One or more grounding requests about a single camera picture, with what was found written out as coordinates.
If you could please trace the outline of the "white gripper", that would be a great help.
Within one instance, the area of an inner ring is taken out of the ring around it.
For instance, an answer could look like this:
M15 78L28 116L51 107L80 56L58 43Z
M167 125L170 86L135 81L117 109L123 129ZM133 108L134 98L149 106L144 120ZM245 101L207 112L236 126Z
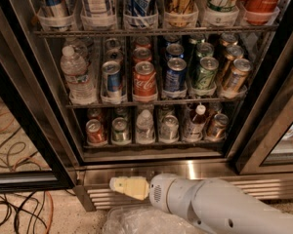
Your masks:
M112 191L140 201L143 201L149 193L149 184L147 179L140 176L113 177L109 182L109 187Z

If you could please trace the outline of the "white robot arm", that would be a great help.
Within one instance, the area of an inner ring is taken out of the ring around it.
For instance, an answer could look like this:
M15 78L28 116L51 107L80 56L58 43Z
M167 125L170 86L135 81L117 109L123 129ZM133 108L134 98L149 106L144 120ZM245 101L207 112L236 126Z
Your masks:
M161 174L113 177L111 190L176 215L207 234L293 234L293 214L284 213L218 179Z

